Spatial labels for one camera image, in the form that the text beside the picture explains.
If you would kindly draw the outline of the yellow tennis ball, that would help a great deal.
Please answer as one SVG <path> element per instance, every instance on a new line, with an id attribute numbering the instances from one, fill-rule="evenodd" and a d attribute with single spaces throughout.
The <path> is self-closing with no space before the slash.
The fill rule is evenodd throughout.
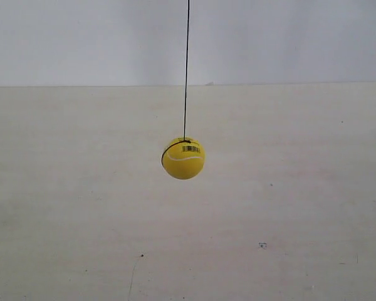
<path id="1" fill-rule="evenodd" d="M 186 180 L 202 171 L 205 158 L 205 150 L 199 141 L 190 137 L 178 137 L 164 149 L 161 163 L 170 176 Z"/>

